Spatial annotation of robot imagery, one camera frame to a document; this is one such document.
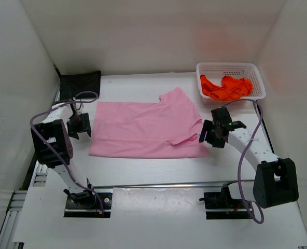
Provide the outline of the pink t shirt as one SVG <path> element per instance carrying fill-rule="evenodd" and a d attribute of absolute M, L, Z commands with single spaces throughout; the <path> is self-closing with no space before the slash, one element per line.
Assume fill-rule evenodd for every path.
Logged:
<path fill-rule="evenodd" d="M 155 103 L 98 102 L 91 156 L 171 159 L 208 157 L 199 142 L 202 118 L 181 88 Z"/>

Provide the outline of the black t shirt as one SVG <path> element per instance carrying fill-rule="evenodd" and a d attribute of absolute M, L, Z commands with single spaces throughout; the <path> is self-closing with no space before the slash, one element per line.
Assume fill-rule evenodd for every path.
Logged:
<path fill-rule="evenodd" d="M 95 98 L 95 94 L 100 96 L 100 88 L 101 71 L 85 74 L 61 75 L 59 100 Z"/>

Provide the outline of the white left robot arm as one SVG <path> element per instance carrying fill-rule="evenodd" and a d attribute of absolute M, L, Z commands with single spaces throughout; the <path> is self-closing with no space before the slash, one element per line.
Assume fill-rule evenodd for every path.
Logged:
<path fill-rule="evenodd" d="M 34 115 L 30 128 L 38 162 L 59 174 L 67 185 L 64 192 L 69 198 L 90 208 L 96 202 L 96 194 L 73 163 L 71 142 L 79 140 L 82 133 L 88 136 L 92 133 L 89 114 L 82 108 L 83 102 L 79 100 L 56 102 L 50 110 Z"/>

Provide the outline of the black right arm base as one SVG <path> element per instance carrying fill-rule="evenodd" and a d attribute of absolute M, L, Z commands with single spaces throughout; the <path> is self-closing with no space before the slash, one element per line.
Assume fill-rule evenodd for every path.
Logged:
<path fill-rule="evenodd" d="M 232 199 L 226 183 L 207 187 L 199 201 L 204 203 L 207 220 L 251 219 L 241 199 Z"/>

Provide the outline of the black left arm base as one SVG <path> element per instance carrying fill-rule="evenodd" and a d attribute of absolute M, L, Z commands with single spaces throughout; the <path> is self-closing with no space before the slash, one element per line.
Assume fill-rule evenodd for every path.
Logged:
<path fill-rule="evenodd" d="M 64 217 L 67 218 L 110 218 L 113 202 L 112 192 L 98 192 L 97 196 L 89 191 L 70 193 L 65 189 L 67 195 Z"/>

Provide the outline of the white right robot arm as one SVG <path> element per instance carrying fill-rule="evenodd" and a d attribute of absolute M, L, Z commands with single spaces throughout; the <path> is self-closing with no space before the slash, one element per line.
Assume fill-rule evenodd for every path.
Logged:
<path fill-rule="evenodd" d="M 224 148 L 229 144 L 255 170 L 254 180 L 225 183 L 221 189 L 221 203 L 231 208 L 245 199 L 265 209 L 297 201 L 295 163 L 265 149 L 252 137 L 245 124 L 232 121 L 226 107 L 214 109 L 211 113 L 213 119 L 204 121 L 199 141 L 207 142 L 213 148 Z"/>

